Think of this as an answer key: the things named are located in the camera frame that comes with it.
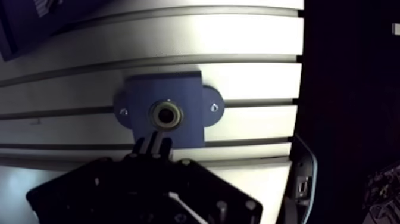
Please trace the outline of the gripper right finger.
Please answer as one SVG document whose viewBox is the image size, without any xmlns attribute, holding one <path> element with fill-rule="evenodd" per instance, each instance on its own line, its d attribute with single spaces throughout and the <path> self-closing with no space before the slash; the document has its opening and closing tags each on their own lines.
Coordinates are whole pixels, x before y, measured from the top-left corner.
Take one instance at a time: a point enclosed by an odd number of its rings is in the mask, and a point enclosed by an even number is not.
<svg viewBox="0 0 400 224">
<path fill-rule="evenodd" d="M 260 223 L 259 201 L 213 174 L 190 158 L 171 161 L 171 138 L 162 132 L 151 135 L 151 186 L 174 192 L 208 223 Z"/>
</svg>

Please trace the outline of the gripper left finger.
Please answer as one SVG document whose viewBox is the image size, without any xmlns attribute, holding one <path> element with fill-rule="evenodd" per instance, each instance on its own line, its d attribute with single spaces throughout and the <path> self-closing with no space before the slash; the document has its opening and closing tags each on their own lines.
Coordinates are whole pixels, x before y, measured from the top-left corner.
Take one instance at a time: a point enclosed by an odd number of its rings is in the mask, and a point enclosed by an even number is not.
<svg viewBox="0 0 400 224">
<path fill-rule="evenodd" d="M 143 221 L 139 210 L 159 191 L 163 139 L 141 138 L 122 161 L 91 161 L 26 193 L 40 223 Z"/>
</svg>

